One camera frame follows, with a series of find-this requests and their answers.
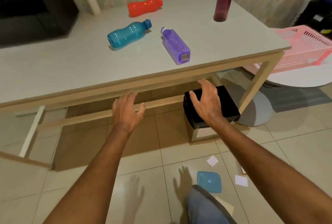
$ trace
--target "blue jeans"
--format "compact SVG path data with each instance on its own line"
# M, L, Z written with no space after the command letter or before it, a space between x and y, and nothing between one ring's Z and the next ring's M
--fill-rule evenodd
M188 215L191 224L236 224L226 208L199 185L193 185L188 195Z

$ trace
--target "orange bottle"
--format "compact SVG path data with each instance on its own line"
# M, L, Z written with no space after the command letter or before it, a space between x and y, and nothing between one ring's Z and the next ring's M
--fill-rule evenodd
M163 6L163 0L146 0L143 2L131 2L128 4L129 16L138 17L144 13L154 12Z

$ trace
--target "wooden table frame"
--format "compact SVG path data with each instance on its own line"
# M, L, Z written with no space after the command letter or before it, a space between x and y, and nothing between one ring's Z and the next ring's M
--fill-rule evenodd
M220 81L215 72L263 62L255 77L251 81L247 91L244 93L240 100L239 111L242 113L283 55L284 51L276 51L258 56L245 56L242 58L214 62L212 65L203 65L196 68L184 68L177 71L161 73L159 75L143 76L141 78L127 79L124 81L93 86L85 89L71 90L69 92L61 92L47 96L39 96L32 99L24 99L20 101L0 104L0 112L19 111L36 108L37 106L40 107L31 125L30 131L23 143L20 154L16 156L5 152L0 152L0 158L21 163L28 163L52 170L52 164L29 159L30 151L33 147L37 132L50 129L52 127L61 127L105 117L111 117L112 110L110 109L43 123L42 121L45 111L110 99L113 97L121 96L128 91L144 92L157 88L188 83L202 78L212 78L214 85L217 86L220 85ZM145 103L145 107L149 109L181 101L183 101L183 95L149 101ZM138 110L138 108L139 104L135 105L135 110Z

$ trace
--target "forearm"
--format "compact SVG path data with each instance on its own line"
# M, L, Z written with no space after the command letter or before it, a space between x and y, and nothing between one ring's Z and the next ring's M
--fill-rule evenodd
M57 204L45 224L105 223L128 137L129 134L121 128L113 129L102 149Z
M332 223L332 199L294 168L216 117L211 127L285 223Z

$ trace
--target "pink plastic basket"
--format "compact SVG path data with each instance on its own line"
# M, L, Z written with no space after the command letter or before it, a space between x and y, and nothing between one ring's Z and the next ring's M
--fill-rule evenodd
M284 56L272 73L319 66L332 52L332 41L305 25L279 29L275 32L282 39L288 40L292 48L285 50Z

